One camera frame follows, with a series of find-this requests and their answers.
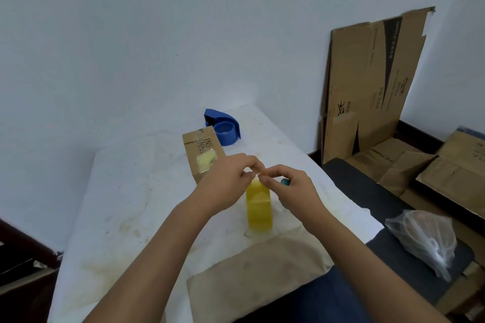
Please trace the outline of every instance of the white table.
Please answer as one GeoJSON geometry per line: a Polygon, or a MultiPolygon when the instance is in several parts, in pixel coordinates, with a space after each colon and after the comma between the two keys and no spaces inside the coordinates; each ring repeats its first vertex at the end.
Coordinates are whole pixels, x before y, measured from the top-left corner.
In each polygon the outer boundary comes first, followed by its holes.
{"type": "MultiPolygon", "coordinates": [[[[267,166],[302,169],[326,207],[362,241],[383,228],[333,184],[253,105],[227,111],[239,121],[241,139],[226,154],[253,154],[267,166]]],[[[194,189],[182,134],[204,126],[203,113],[170,130],[108,147],[96,154],[88,189],[57,279],[49,322],[79,323],[149,242],[176,204],[194,189]]],[[[274,234],[298,226],[272,194],[274,234]]],[[[167,322],[191,321],[186,280],[251,245],[244,200],[214,216],[197,237],[167,305],[167,322]]]]}

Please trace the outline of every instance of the left hand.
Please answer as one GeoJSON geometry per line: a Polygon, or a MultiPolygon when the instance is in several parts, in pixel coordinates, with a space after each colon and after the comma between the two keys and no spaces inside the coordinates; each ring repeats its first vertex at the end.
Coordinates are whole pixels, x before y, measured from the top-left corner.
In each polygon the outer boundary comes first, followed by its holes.
{"type": "Polygon", "coordinates": [[[256,174],[264,171],[256,156],[239,153],[222,157],[210,167],[191,196],[214,216],[236,203],[256,174]],[[252,171],[245,172],[246,167],[252,171]]]}

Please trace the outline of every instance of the clear plastic bag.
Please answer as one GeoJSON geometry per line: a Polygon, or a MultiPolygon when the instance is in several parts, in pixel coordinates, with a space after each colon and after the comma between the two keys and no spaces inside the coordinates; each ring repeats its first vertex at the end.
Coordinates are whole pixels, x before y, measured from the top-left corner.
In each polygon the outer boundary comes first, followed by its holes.
{"type": "Polygon", "coordinates": [[[434,269],[436,276],[451,281],[448,268],[454,258],[456,236],[452,219],[423,210],[405,210],[385,225],[403,247],[434,269]]]}

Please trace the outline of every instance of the white wall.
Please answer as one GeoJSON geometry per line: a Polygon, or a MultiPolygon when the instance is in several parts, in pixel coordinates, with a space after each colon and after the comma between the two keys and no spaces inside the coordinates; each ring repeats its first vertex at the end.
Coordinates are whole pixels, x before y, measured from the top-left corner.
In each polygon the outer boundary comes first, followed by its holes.
{"type": "Polygon", "coordinates": [[[330,31],[450,3],[1,0],[0,217],[63,250],[96,149],[206,107],[256,102],[311,152],[330,31]]]}
{"type": "Polygon", "coordinates": [[[445,140],[485,132],[485,0],[454,0],[412,84],[401,119],[445,140]]]}

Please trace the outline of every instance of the finger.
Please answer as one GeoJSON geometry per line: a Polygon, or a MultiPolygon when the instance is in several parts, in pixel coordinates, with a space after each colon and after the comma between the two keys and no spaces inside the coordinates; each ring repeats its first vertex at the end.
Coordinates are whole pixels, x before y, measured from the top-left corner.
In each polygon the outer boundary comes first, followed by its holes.
{"type": "Polygon", "coordinates": [[[266,167],[264,167],[263,163],[258,160],[258,157],[253,155],[245,155],[245,157],[241,156],[240,166],[242,166],[242,170],[249,167],[257,174],[266,171],[266,167]]]}
{"type": "Polygon", "coordinates": [[[285,191],[288,190],[288,186],[287,185],[282,185],[281,183],[279,183],[275,179],[270,178],[269,176],[266,176],[266,175],[260,175],[259,176],[259,181],[266,188],[268,188],[268,189],[272,190],[273,192],[275,192],[276,195],[278,195],[278,197],[280,195],[282,195],[283,192],[285,192],[285,191]]]}
{"type": "Polygon", "coordinates": [[[284,176],[285,178],[292,180],[297,172],[298,172],[298,170],[296,170],[292,167],[280,164],[280,165],[268,167],[264,174],[271,177],[271,178],[277,178],[278,176],[284,176]]]}
{"type": "Polygon", "coordinates": [[[243,174],[240,176],[240,179],[245,189],[251,184],[251,182],[255,177],[256,177],[256,173],[252,171],[243,172],[243,174]]]}

